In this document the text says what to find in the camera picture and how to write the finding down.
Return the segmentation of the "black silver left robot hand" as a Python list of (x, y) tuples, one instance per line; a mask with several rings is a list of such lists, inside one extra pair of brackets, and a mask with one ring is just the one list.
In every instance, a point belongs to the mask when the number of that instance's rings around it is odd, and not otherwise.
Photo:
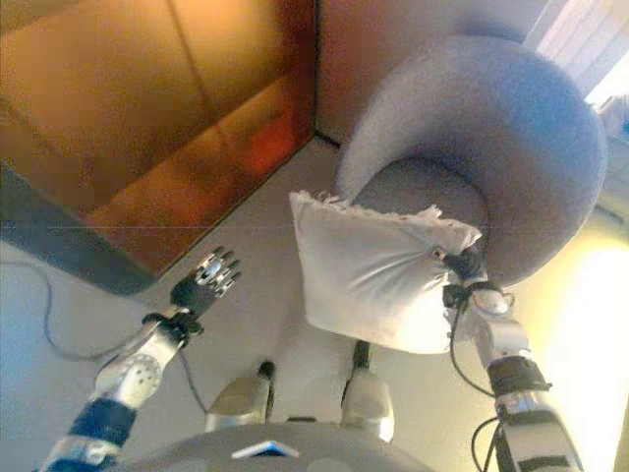
[(200, 316), (237, 282), (240, 262), (233, 251), (214, 249), (170, 291), (170, 304)]

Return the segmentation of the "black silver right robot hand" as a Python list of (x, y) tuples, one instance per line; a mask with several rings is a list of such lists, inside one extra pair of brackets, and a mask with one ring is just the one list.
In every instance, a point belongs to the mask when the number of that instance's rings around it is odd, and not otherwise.
[(455, 255), (436, 246), (431, 250), (431, 255), (454, 273), (458, 282), (465, 287), (488, 281), (485, 260), (482, 254), (472, 247)]

